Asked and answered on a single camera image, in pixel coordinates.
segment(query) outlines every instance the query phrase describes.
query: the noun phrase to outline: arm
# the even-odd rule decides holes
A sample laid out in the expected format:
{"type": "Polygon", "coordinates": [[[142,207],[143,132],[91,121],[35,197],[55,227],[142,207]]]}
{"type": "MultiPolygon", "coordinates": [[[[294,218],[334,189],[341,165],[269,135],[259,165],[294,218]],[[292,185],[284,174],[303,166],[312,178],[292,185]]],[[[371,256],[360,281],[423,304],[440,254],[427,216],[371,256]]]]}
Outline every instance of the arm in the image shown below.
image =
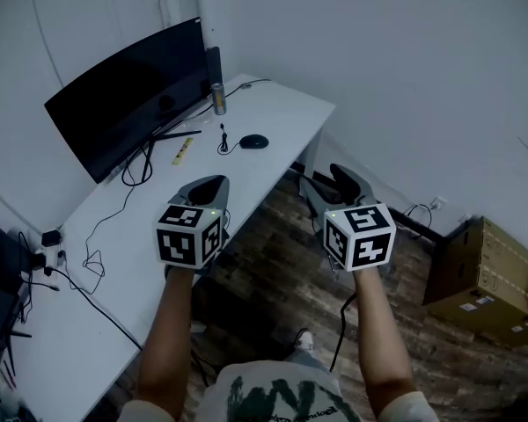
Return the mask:
{"type": "Polygon", "coordinates": [[[136,398],[179,420],[190,372],[190,304],[194,271],[175,267],[166,281],[143,349],[136,398]]]}
{"type": "Polygon", "coordinates": [[[411,361],[376,267],[354,274],[358,301],[360,368],[376,417],[397,397],[413,392],[411,361]]]}

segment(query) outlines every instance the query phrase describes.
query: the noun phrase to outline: computer mouse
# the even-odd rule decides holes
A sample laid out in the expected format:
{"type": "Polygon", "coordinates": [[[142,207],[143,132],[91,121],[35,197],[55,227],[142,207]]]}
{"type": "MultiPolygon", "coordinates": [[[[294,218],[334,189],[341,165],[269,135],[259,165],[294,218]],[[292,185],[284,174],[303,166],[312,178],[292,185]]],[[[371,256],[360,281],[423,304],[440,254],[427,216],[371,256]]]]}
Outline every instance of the computer mouse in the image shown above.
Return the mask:
{"type": "Polygon", "coordinates": [[[263,135],[248,135],[238,142],[243,149],[264,149],[268,144],[268,139],[263,135]]]}

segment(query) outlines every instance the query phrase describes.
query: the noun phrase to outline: monitor screen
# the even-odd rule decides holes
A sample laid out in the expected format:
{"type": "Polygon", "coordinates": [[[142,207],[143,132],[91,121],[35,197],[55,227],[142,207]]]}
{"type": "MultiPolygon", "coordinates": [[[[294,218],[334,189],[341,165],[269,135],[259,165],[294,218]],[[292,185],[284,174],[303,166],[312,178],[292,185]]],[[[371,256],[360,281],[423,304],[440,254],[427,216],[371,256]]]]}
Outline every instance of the monitor screen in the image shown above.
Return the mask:
{"type": "Polygon", "coordinates": [[[202,24],[195,18],[110,56],[65,86],[45,107],[99,183],[154,129],[209,93],[202,24]]]}

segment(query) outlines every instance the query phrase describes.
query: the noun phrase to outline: shoe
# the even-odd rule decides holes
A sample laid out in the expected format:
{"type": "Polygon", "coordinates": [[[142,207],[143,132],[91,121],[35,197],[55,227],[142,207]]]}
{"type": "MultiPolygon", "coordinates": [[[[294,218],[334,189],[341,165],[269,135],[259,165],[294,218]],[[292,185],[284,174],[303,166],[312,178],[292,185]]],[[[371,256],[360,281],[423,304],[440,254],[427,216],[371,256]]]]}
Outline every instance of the shoe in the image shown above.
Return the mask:
{"type": "Polygon", "coordinates": [[[312,353],[314,348],[312,333],[306,328],[301,329],[296,336],[293,346],[300,350],[305,350],[308,353],[312,353]]]}

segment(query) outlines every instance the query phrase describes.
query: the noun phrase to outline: white sticker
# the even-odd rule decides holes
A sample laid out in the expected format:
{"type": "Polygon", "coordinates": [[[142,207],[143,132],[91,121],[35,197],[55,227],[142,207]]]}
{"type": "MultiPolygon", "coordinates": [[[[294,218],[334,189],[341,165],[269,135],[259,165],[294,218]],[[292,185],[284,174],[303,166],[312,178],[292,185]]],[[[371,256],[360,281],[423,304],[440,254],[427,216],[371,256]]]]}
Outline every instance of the white sticker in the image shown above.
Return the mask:
{"type": "Polygon", "coordinates": [[[495,299],[492,297],[483,297],[476,301],[479,305],[484,305],[485,303],[494,302],[495,299]]]}
{"type": "Polygon", "coordinates": [[[472,305],[471,303],[466,303],[465,305],[459,305],[461,309],[464,311],[473,311],[474,309],[477,309],[475,305],[472,305]]]}

